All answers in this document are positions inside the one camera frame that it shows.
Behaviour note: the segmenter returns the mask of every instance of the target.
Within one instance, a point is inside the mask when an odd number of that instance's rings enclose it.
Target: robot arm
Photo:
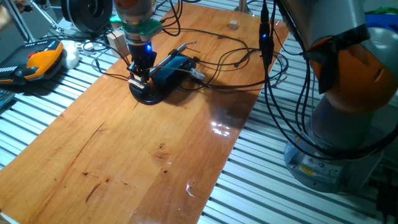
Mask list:
[[[398,88],[398,68],[386,55],[398,50],[397,34],[369,29],[362,1],[280,0],[278,5],[294,23],[292,33],[302,40],[320,93],[333,107],[365,114],[388,104]]]
[[[152,0],[114,0],[119,17],[123,21],[124,35],[131,57],[132,71],[149,81],[148,69],[154,66],[156,53],[152,51],[152,38],[162,31],[162,24],[150,19]]]
[[[368,27],[362,1],[275,1],[325,94],[310,121],[302,124],[308,136],[295,132],[298,137],[289,139],[286,166],[309,188],[357,192],[381,160],[382,150],[398,136],[398,126],[388,135],[371,127],[374,112],[388,104],[398,88],[393,57],[398,34]],[[260,43],[272,48],[261,38]]]

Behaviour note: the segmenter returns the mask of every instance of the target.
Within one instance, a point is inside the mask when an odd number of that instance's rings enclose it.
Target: wooden table surface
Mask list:
[[[229,29],[231,20],[239,21],[238,30]],[[181,26],[257,47],[259,21],[184,4]],[[282,22],[275,28],[284,42],[287,28]],[[193,41],[198,43],[183,53],[211,62],[243,47],[198,32],[162,33],[153,40],[157,62]],[[244,54],[232,54],[224,63]],[[207,77],[214,73],[212,66],[198,69]],[[213,84],[264,79],[259,53],[238,69],[222,69]],[[108,72],[129,75],[122,60]],[[103,75],[0,170],[0,209],[21,224],[196,223],[258,94],[175,90],[164,102],[146,106],[132,97],[125,81]]]

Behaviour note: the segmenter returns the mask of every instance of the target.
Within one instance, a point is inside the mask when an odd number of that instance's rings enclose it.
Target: yellow label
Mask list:
[[[306,173],[307,175],[310,175],[311,177],[313,176],[314,170],[305,164],[301,164],[300,170]]]

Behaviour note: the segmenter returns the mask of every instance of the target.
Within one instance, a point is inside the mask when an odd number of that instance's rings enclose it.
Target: black circular part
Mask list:
[[[99,32],[112,16],[112,0],[62,0],[61,5],[64,18],[87,34]]]

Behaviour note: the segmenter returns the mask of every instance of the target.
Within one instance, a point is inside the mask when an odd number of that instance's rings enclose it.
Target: slotted metal surface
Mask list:
[[[285,48],[292,53],[302,51],[291,35]],[[295,102],[304,83],[305,61],[284,50],[282,54],[289,59],[288,77],[273,92],[287,119],[294,122]],[[276,63],[270,76],[279,70]],[[321,98],[316,92],[314,105]],[[277,114],[272,103],[271,108]],[[309,107],[306,117],[310,115]],[[282,127],[293,134],[287,125]],[[286,169],[283,156],[286,143],[269,114],[262,91],[199,223],[377,223],[377,189],[365,186],[354,196],[325,194],[305,187]]]
[[[198,4],[233,10],[239,0],[203,0]],[[249,6],[257,16],[261,7],[258,2]],[[160,19],[169,10],[169,4],[165,3],[154,19]],[[279,12],[275,18],[282,20]],[[301,52],[291,35],[285,48],[289,52]],[[290,68],[288,78],[274,89],[274,94],[282,111],[294,122],[305,64],[302,57],[282,53],[289,59]],[[117,61],[110,51],[90,57],[81,55],[77,68],[61,70],[51,80],[29,86],[27,94],[16,95],[14,104],[0,114],[0,169],[96,81],[101,73],[95,67],[95,57],[104,70]],[[276,63],[271,75],[279,70],[280,65]],[[315,105],[320,98],[315,92]],[[310,115],[308,107],[306,117]],[[282,127],[292,134],[286,125]],[[377,189],[366,186],[359,195],[352,196],[324,194],[304,187],[285,167],[286,143],[266,108],[262,91],[198,223],[381,223],[375,204]]]

